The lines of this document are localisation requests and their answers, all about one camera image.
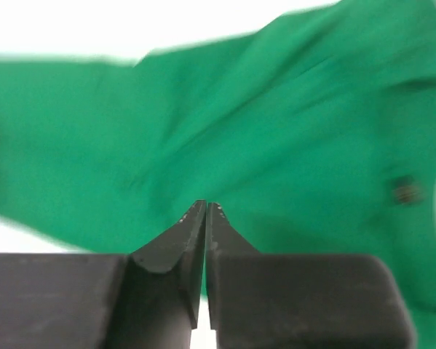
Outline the green t shirt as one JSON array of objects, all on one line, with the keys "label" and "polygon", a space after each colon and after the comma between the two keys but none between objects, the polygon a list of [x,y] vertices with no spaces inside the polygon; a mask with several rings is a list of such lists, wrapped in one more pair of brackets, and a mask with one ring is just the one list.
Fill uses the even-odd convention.
[{"label": "green t shirt", "polygon": [[197,199],[268,252],[362,252],[436,312],[436,4],[340,1],[135,65],[0,61],[0,214],[97,252]]}]

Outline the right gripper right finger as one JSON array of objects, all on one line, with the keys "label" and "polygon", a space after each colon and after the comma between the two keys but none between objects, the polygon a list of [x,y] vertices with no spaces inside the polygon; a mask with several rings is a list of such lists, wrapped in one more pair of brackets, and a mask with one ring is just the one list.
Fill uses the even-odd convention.
[{"label": "right gripper right finger", "polygon": [[397,284],[366,254],[269,254],[206,215],[206,285],[219,348],[414,348]]}]

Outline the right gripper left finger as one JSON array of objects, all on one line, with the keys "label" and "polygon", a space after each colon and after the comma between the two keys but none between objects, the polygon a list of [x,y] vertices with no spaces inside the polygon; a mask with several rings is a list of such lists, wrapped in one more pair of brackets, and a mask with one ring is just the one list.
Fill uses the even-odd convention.
[{"label": "right gripper left finger", "polygon": [[0,348],[188,348],[206,208],[129,254],[0,253]]}]

